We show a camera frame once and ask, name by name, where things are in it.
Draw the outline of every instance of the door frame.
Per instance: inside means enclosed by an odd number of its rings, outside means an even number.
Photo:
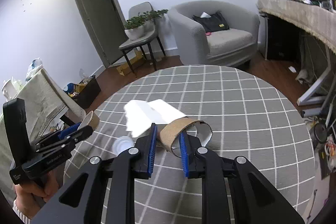
[[[92,25],[90,23],[90,19],[87,16],[87,13],[85,11],[83,3],[81,2],[81,0],[75,0],[75,2],[76,2],[76,5],[78,7],[79,13],[82,17],[82,20],[84,22],[84,25],[86,27],[86,30],[89,33],[89,36],[92,40],[93,45],[94,45],[100,59],[102,60],[102,62],[104,64],[104,67],[108,68],[110,65],[112,65],[113,63],[118,61],[120,58],[122,58],[123,54],[122,54],[122,52],[120,52],[120,57],[118,57],[116,60],[109,61],[107,59],[107,56],[106,56],[102,46],[99,43],[99,40],[98,40],[98,38],[95,34],[95,31],[92,28]],[[120,24],[123,26],[126,20],[125,20],[125,17],[123,15],[122,11],[121,11],[120,4],[119,4],[118,0],[112,0],[112,5],[114,6],[117,15],[119,15],[118,20],[120,21]]]

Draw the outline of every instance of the plastic bottle cap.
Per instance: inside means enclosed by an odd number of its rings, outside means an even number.
[[[112,153],[118,156],[121,152],[131,147],[134,147],[133,140],[130,137],[123,136],[123,137],[116,139],[115,142],[113,143]]]

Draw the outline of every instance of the door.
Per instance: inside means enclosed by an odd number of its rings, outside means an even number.
[[[102,54],[112,65],[123,54],[119,46],[128,38],[112,0],[80,0],[85,11],[86,24],[90,24]]]

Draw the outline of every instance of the silver screw head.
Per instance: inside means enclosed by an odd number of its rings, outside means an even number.
[[[92,157],[91,159],[90,159],[90,163],[91,164],[97,164],[97,163],[99,163],[100,162],[100,158],[98,158],[98,157]]]
[[[208,152],[208,150],[205,147],[200,147],[199,149],[197,149],[197,152],[199,152],[200,154],[205,154]]]
[[[128,150],[128,153],[130,153],[131,155],[135,155],[139,152],[139,149],[132,147]]]
[[[246,163],[246,158],[245,158],[245,157],[238,157],[238,158],[237,158],[237,162],[238,162],[239,164],[244,164],[244,163]]]

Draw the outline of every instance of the person's hand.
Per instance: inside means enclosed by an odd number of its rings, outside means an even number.
[[[58,190],[58,183],[53,171],[48,173],[47,183],[42,189],[35,182],[15,185],[16,206],[28,218],[32,219],[41,209],[32,194],[48,202]]]

